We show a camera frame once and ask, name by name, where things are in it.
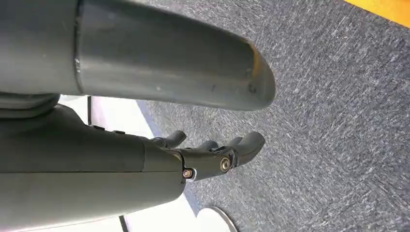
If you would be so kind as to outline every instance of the white round object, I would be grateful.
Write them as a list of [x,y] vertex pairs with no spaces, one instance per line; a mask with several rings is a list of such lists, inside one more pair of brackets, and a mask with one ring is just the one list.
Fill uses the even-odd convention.
[[203,232],[237,232],[229,217],[216,207],[207,207],[196,216],[199,228]]

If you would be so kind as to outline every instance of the gray cylindrical tube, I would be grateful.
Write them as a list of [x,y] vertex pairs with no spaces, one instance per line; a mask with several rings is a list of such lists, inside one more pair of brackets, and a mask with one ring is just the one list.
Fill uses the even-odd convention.
[[138,3],[85,0],[78,38],[84,93],[236,110],[268,106],[275,81],[245,39]]

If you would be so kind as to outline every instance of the gray carpet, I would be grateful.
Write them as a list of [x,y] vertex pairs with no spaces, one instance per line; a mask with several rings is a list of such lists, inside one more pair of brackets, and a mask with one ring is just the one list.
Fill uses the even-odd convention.
[[145,1],[242,35],[276,75],[259,112],[145,102],[187,146],[256,130],[250,164],[189,184],[241,232],[410,231],[410,30],[341,0]]

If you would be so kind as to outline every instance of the metal screw head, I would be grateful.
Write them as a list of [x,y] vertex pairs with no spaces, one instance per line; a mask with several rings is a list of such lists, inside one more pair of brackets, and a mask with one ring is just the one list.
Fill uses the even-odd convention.
[[193,175],[193,171],[191,169],[185,169],[182,172],[182,176],[185,177],[185,178],[191,178],[192,175]]
[[231,162],[229,161],[228,158],[223,158],[220,161],[220,170],[223,172],[227,172],[229,168],[231,167]]

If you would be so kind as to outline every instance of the bolt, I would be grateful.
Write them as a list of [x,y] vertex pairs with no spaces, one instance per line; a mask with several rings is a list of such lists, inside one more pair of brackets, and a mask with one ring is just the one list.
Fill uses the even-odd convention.
[[220,170],[223,172],[227,172],[229,168],[231,167],[231,162],[229,161],[228,158],[223,158],[220,161]]
[[191,178],[192,175],[193,175],[193,171],[191,169],[185,169],[182,172],[182,176],[185,177],[185,178]]

